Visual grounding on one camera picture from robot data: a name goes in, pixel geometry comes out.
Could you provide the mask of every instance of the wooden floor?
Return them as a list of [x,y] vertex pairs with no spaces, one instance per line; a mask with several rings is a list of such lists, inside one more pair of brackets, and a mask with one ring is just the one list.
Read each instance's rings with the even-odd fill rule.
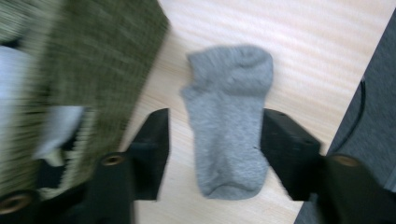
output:
[[282,111],[323,143],[325,153],[347,111],[396,1],[162,0],[171,22],[122,144],[150,112],[171,109],[171,155],[158,202],[138,202],[138,220],[155,223],[292,223],[290,201],[273,171],[255,198],[227,202],[201,196],[193,133],[179,95],[191,82],[186,53],[216,45],[254,44],[274,58],[265,107]]

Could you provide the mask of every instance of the sock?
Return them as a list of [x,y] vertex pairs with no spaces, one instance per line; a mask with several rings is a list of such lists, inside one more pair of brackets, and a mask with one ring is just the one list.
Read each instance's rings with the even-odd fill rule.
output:
[[188,59],[194,80],[181,94],[194,132],[199,189],[210,199],[251,198],[260,192],[268,167],[260,136],[272,57],[244,45],[216,47]]

